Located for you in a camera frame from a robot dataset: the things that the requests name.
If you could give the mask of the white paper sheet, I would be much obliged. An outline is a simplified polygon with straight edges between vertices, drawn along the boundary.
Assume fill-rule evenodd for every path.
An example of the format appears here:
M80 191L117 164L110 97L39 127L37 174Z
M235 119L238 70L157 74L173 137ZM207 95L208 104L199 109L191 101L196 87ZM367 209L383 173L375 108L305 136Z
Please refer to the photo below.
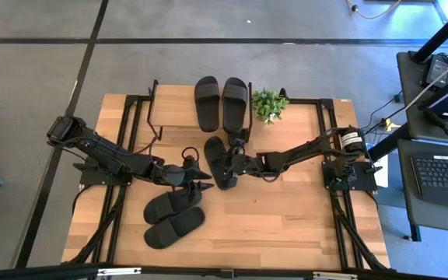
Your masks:
M388 167L387 166L376 166L376 172L374 173L376 185L378 187L388 187Z

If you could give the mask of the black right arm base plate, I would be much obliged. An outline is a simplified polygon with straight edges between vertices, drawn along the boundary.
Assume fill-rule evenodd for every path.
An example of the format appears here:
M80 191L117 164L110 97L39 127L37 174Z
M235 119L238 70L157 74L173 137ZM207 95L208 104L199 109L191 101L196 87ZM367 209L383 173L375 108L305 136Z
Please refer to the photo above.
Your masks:
M375 171L370 163L354 162L340 167L335 161L322 162L324 186L330 191L376 191Z

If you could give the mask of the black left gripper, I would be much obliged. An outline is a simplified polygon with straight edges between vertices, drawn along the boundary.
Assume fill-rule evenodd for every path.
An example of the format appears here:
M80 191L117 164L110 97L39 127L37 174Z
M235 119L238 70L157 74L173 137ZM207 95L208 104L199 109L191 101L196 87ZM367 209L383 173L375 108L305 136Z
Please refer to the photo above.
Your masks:
M198 161L193 156L186 157L186 169L173 164L155 165L152 170L152 182L156 185L184 187L189 185L190 194L200 194L212 188L214 184L193 180L209 180L212 176L201 171Z

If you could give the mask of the green plant in white pot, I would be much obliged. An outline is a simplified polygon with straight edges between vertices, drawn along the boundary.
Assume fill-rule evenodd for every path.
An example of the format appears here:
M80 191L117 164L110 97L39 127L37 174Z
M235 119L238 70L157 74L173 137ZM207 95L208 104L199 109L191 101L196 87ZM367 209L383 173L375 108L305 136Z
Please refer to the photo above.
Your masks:
M252 109L254 116L265 124L274 124L282 119L282 112L289 104L285 88L278 92L262 89L252 94Z

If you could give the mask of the dark grey desk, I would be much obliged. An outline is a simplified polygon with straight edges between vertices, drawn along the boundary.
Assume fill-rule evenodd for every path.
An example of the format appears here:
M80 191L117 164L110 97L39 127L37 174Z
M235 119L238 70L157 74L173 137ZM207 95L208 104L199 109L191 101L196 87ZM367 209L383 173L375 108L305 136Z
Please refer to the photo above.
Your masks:
M404 94L404 104L408 105L424 88L421 80L425 74L426 66L416 64L411 60L408 52L399 52L396 55L401 88ZM418 103L430 97L433 91L423 93L418 100L406 110L408 134L413 139L429 140L434 142L448 142L448 135L429 121L423 111L418 109Z
M448 156L448 146L400 140L397 142L397 150L412 236L418 234L419 226L448 230L448 207L428 203L420 198L411 165L411 156L420 154Z

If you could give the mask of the black power adapter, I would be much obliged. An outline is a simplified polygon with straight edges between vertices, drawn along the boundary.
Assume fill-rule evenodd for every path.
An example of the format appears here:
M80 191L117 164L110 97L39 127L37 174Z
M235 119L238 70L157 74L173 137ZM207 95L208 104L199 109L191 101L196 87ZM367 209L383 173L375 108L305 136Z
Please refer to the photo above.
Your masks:
M428 86L430 83L436 80L432 84L432 88L441 89L448 83L448 73L439 77L448 69L448 55L444 53L434 54L428 63L428 68L425 72L423 85Z

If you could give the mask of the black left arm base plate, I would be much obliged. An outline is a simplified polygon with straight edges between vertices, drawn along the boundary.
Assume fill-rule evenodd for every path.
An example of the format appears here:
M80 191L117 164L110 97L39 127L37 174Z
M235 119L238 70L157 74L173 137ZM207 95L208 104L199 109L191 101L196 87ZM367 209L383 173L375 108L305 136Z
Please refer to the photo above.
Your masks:
M131 174L119 173L114 175L101 168L95 161L74 163L73 166L81 172L79 183L84 185L121 186L129 185L132 180Z

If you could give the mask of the wooden shelf with black frame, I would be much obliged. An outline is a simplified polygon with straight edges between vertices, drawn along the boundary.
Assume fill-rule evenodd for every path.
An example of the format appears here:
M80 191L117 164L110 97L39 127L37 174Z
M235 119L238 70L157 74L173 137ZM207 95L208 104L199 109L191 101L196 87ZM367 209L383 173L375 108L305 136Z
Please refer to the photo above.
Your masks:
M215 131L225 131L222 125L223 88L224 86L219 86L219 128ZM248 102L242 129L247 130L247 142L249 142L253 127L251 83L248 83L247 91ZM150 105L147 123L159 141L163 138L163 132L168 128L200 128L198 125L197 112L194 103L194 86L163 85L157 81L154 81L152 88L149 90L149 97Z

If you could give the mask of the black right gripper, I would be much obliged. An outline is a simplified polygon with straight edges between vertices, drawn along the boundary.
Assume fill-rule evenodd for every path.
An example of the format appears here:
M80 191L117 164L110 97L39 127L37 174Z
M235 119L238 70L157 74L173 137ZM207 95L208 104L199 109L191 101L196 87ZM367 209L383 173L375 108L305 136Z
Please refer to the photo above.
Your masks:
M260 177L268 172L265 165L265 157L258 154L255 157L246 155L245 145L243 143L234 143L226 153L228 157L235 156L235 172L226 171L224 173L224 185L236 186L239 175L250 175Z

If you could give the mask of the black aluminium table frame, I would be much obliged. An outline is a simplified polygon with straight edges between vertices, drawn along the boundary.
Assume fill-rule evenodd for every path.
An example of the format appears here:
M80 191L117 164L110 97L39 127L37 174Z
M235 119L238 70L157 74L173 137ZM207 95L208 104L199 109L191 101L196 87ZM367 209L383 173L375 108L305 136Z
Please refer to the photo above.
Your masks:
M351 100L290 99L280 125L267 126L253 121L250 148L247 152L290 149L303 144L295 136L314 138L326 123L336 124L336 117L346 117L340 124L355 125ZM100 135L116 140L119 129L128 126L124 146L135 148L146 144L153 135L147 123L150 97L105 94L97 126ZM195 146L200 151L200 166L209 172L203 156L203 143L211 134L193 128L168 128L163 132L157 154L166 162L181 159L182 149ZM179 243L164 250L148 248L142 233L148 225L142 218L142 207L149 199L169 187L140 180L128 186L114 263L64 263L55 266L15 268L0 271L0 280L81 279L109 276L109 270L131 275L200 275L218 278L292 277L347 280L448 280L428 275L398 273L391 270L342 268L331 210L331 194L323 183L320 157L310 163L290 168L272 184L262 179L245 177L231 191L212 188L204 191L201 207L206 214L203 227ZM69 230L64 259L72 259L79 247L93 235L92 218L99 218L100 202L106 189L92 187L78 202Z

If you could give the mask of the black keyboard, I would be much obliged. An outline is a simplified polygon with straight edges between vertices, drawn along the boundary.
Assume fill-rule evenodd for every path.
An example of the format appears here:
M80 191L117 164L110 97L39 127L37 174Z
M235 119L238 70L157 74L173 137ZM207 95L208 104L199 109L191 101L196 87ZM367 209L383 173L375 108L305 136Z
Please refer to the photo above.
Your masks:
M448 207L448 156L411 156L411 165L423 201Z

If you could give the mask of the black stand pole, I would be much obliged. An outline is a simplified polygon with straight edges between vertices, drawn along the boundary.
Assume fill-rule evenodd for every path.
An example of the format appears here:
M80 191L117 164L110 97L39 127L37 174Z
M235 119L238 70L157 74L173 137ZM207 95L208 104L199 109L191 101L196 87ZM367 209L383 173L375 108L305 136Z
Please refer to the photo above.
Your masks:
M397 148L397 142L401 139L412 140L409 133L408 124L402 125L396 131L388 135L384 140L369 149L369 157L376 162L380 158L395 150Z
M417 52L415 52L411 59L414 63L422 63L429 58L443 43L448 40L448 22L436 32L436 34L429 39Z

